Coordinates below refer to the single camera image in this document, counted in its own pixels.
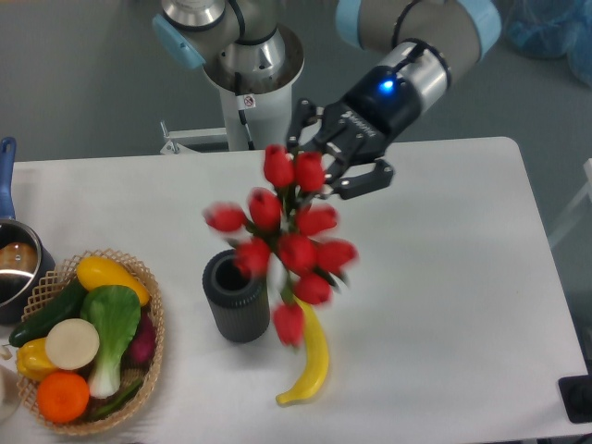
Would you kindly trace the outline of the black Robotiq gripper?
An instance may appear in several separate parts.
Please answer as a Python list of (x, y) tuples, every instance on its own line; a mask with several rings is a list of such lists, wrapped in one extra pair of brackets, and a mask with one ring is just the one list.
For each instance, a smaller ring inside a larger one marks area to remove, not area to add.
[(338, 160), (348, 167), (377, 159), (371, 171), (338, 178), (321, 189), (323, 200), (332, 195), (350, 200), (390, 185), (395, 169), (378, 158), (421, 111), (421, 99), (413, 85), (394, 68), (377, 66), (325, 110), (306, 98), (299, 99), (291, 114), (286, 147), (294, 152), (300, 145), (303, 130), (322, 119), (321, 128), (313, 138), (319, 151), (336, 153)]

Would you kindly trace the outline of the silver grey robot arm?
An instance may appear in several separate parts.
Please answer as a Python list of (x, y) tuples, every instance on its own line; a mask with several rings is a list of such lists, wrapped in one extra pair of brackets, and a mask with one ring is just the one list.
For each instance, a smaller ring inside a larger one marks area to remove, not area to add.
[(293, 101), (302, 72), (298, 37), (278, 21), (275, 1), (165, 1), (153, 29), (170, 56), (202, 68), (223, 105), (228, 146), (333, 159), (318, 198), (351, 199), (386, 188), (390, 144), (429, 109), (500, 36), (489, 1), (342, 1), (336, 26), (349, 44), (381, 61), (335, 103)]

